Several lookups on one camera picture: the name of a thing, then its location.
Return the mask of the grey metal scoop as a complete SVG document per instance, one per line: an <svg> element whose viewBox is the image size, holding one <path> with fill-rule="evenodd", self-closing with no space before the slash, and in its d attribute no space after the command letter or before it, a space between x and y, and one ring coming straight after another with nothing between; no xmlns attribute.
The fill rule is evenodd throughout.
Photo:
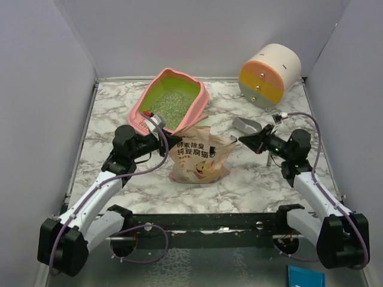
<svg viewBox="0 0 383 287"><path fill-rule="evenodd" d="M242 117L236 117L232 121L232 126L244 135L256 134L262 130L262 125L260 123Z"/></svg>

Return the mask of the peach cat litter bag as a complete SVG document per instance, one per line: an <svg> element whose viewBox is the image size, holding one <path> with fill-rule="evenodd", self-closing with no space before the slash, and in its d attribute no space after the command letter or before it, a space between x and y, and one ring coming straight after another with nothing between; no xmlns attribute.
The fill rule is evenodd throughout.
<svg viewBox="0 0 383 287"><path fill-rule="evenodd" d="M210 126L200 126L207 115L179 128L175 136L182 138L170 151L174 162L169 179L182 184L210 184L227 175L224 166L236 147L234 136L213 135Z"/></svg>

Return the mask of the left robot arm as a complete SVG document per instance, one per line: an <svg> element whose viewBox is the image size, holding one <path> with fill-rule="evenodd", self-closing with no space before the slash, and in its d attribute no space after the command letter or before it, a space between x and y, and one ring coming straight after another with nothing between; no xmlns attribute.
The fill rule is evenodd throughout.
<svg viewBox="0 0 383 287"><path fill-rule="evenodd" d="M40 227L37 259L49 267L52 276L77 275L101 241L113 233L130 233L132 221L117 210L109 210L100 219L96 216L131 177L139 174L136 159L155 151L166 158L181 140L158 126L145 136L130 125L115 130L113 148L92 186L73 207L56 219L47 218Z"/></svg>

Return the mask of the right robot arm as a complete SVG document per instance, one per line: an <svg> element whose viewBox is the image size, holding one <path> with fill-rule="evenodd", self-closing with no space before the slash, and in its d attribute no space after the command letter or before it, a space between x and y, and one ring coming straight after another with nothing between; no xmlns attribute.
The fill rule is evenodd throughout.
<svg viewBox="0 0 383 287"><path fill-rule="evenodd" d="M296 230L305 236L316 247L325 268L365 268L370 260L367 218L349 210L321 185L307 159L311 135L306 130L294 130L285 141L273 133L273 128L268 124L239 141L256 154L269 151L280 157L283 178L316 213L312 217L302 207L282 207L282 214L275 218L276 229L282 234Z"/></svg>

